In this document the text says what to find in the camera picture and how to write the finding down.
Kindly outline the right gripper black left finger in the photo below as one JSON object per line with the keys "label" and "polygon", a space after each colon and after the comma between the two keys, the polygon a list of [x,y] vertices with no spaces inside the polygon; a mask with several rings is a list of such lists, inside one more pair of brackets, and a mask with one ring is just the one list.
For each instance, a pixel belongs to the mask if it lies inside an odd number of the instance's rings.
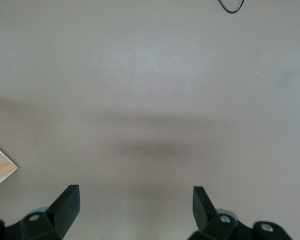
{"label": "right gripper black left finger", "polygon": [[24,240],[62,240],[80,213],[80,187],[70,185],[44,212],[27,215],[20,222]]}

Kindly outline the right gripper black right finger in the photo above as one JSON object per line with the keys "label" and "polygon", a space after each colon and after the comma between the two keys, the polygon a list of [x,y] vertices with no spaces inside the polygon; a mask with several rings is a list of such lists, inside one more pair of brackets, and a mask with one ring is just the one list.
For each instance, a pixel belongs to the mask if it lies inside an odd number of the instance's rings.
{"label": "right gripper black right finger", "polygon": [[202,186],[193,188],[192,212],[198,228],[191,240],[251,240],[253,230],[243,225],[238,216],[216,209]]}

